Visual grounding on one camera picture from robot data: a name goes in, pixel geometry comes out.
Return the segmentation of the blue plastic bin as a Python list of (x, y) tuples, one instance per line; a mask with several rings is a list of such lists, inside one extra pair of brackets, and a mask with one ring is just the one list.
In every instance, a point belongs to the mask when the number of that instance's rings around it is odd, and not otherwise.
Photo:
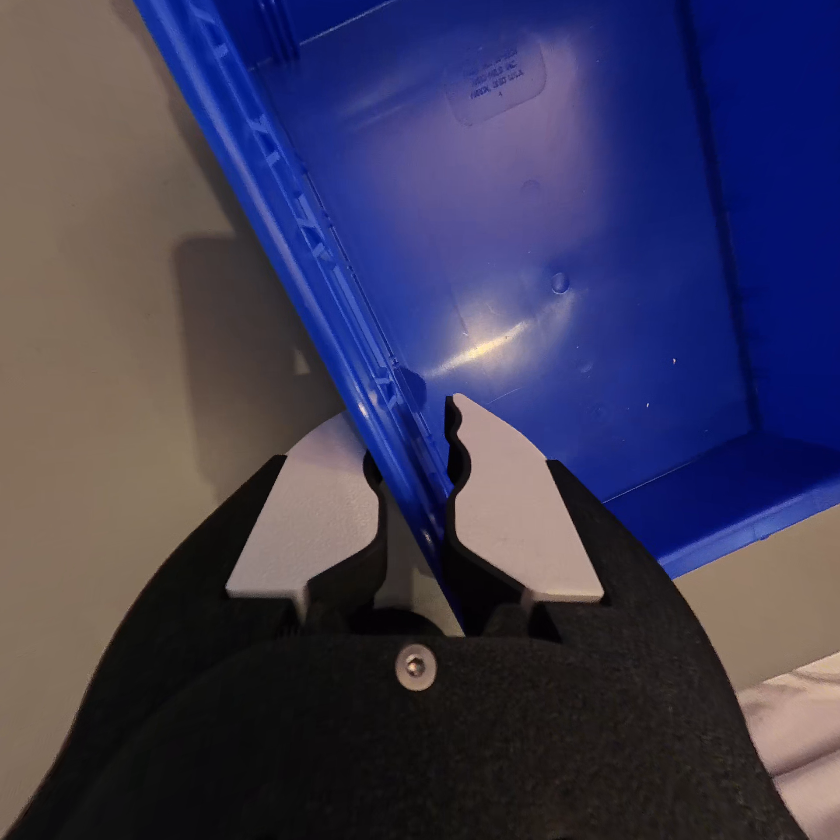
[(445, 398), (673, 577), (838, 504), (838, 2), (137, 2), (438, 566)]

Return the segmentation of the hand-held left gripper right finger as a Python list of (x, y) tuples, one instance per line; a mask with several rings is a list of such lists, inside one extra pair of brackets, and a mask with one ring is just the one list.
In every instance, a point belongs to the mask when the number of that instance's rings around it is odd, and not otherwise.
[(601, 603), (604, 586), (542, 450), (464, 394), (446, 397), (444, 431), (444, 582), (465, 635), (481, 635), (500, 608), (529, 625), (538, 605)]

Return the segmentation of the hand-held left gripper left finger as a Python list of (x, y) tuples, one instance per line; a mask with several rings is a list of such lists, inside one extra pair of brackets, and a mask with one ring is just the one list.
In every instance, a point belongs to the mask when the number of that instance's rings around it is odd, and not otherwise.
[(340, 413), (288, 451), (226, 593), (287, 600), (301, 623), (317, 604), (352, 614), (385, 581), (386, 526), (382, 477)]

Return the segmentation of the person's pale lavender clothing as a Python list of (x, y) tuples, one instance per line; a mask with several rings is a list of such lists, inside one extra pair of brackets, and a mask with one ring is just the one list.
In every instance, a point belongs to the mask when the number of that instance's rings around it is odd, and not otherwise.
[(738, 692), (752, 742), (811, 839), (839, 838), (839, 653)]

